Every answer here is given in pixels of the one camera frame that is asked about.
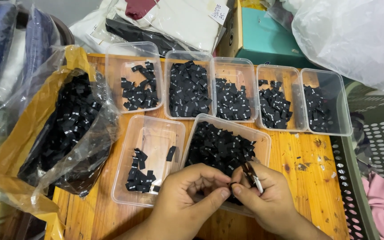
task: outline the left hand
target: left hand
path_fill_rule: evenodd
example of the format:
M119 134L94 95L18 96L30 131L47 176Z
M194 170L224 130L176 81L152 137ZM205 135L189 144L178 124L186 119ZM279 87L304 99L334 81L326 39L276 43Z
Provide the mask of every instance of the left hand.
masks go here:
M164 180L154 210L144 223L147 239L191 240L204 222L230 196L230 177L220 170L195 164ZM194 203L198 191L207 195Z

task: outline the paint stain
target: paint stain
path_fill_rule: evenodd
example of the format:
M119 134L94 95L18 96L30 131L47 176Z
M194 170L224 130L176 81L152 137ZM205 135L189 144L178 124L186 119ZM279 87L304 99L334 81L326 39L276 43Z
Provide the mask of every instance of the paint stain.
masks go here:
M299 165L297 165L297 169L300 171L306 171L308 167L304 164L299 163Z
M319 140L319 139L315 139L315 141L314 141L314 144L317 146L317 147L320 147L321 146L321 140Z

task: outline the hand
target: hand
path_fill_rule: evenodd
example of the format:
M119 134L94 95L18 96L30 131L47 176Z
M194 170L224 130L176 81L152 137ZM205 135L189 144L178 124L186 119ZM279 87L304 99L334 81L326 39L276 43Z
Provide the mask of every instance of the hand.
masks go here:
M250 162L264 189L250 188L242 168L232 174L235 197L250 209L256 221L266 231L280 235L286 240L331 239L301 216L294 207L287 179L280 172L259 163Z
M170 174L149 218L117 240L191 240L230 196L228 183L230 177L205 164ZM200 190L207 196L194 203L192 197Z

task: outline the right hand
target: right hand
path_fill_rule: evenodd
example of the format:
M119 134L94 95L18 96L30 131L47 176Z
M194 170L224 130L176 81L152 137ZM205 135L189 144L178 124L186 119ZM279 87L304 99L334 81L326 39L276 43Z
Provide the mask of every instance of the right hand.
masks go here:
M253 212L262 228L286 237L285 235L291 232L295 222L301 218L294 207L287 179L282 173L262 164L250 163L262 184L264 193L260 194L257 188L250 188L241 167L232 174L232 182L237 182L232 185L233 193Z

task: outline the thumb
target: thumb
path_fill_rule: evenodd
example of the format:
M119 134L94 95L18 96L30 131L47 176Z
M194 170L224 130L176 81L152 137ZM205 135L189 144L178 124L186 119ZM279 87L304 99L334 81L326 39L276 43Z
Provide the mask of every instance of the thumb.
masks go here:
M235 197L254 213L259 212L265 204L263 199L241 184L233 184L232 190Z
M201 201L193 205L194 211L199 212L205 217L205 220L211 217L214 212L228 199L230 196L229 188L217 188L212 191L208 196L206 196Z

